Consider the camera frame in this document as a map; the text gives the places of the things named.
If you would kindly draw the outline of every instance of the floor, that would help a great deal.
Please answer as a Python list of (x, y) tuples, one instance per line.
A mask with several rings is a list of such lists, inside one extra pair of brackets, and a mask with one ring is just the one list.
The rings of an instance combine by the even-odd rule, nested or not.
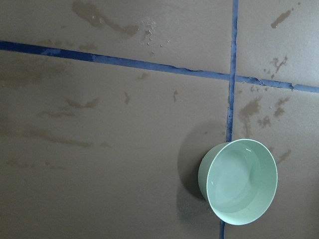
[(273, 153), (268, 211), (227, 239), (319, 237), (315, 0), (2, 0), (0, 234), (218, 238), (213, 146)]

